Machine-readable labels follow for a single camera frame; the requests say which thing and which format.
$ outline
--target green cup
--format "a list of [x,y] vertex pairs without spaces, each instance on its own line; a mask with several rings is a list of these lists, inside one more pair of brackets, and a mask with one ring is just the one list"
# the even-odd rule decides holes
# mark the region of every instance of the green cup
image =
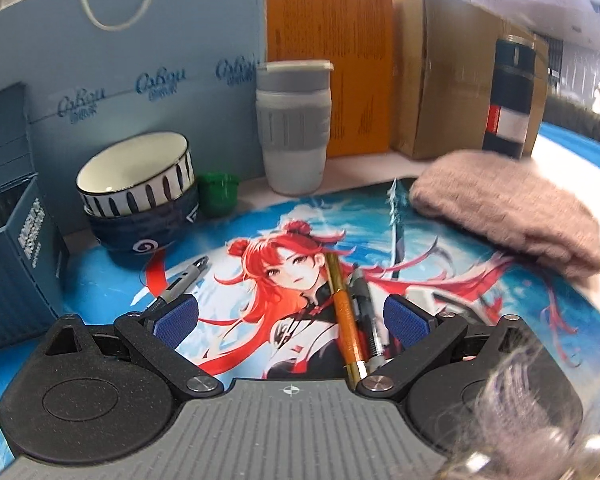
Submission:
[[227,216],[238,202],[238,177],[228,173],[205,173],[198,178],[200,210],[207,218]]

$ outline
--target white table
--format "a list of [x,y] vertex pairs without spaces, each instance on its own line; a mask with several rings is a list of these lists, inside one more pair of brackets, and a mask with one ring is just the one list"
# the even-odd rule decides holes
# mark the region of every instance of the white table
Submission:
[[[600,222],[600,169],[554,142],[538,137],[531,159],[539,174],[582,200]],[[359,155],[327,160],[324,181],[316,194],[386,182],[395,177],[419,176],[429,165],[399,153]],[[267,187],[264,178],[240,185],[240,208],[268,206],[289,200]],[[600,310],[600,274],[574,286]]]

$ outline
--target gray ribbed plate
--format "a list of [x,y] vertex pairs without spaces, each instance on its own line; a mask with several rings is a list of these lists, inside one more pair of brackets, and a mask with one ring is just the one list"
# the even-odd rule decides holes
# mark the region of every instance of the gray ribbed plate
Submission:
[[394,403],[363,399],[342,380],[238,380],[221,397],[187,402],[134,455],[84,468],[19,458],[0,480],[428,480],[443,462]]

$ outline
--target gray pen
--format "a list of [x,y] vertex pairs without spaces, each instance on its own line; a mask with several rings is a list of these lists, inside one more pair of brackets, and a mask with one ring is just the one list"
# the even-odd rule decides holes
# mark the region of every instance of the gray pen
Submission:
[[349,292],[358,306],[358,320],[362,332],[365,334],[366,346],[369,350],[369,361],[366,362],[366,369],[369,373],[372,373],[385,364],[386,359],[384,358],[384,347],[378,335],[378,327],[376,327],[376,311],[371,301],[371,293],[365,280],[365,273],[357,265],[354,265],[353,272],[349,277]]
[[171,283],[171,285],[158,295],[145,312],[153,312],[154,310],[165,306],[167,303],[171,303],[171,301],[175,300],[181,294],[184,294],[185,291],[199,278],[202,271],[205,270],[208,261],[208,256],[202,256],[202,258],[193,262],[173,283]]

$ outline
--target hair bun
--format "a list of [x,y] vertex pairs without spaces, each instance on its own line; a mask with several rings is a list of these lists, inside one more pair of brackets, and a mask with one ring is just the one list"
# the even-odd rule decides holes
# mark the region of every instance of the hair bun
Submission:
[[304,236],[311,234],[311,226],[304,220],[290,220],[282,226],[282,230],[285,233],[296,233]]
[[231,241],[231,243],[229,243],[226,251],[227,253],[229,253],[230,256],[242,257],[244,251],[247,250],[248,246],[249,241],[247,240],[247,238],[236,238],[235,240]]

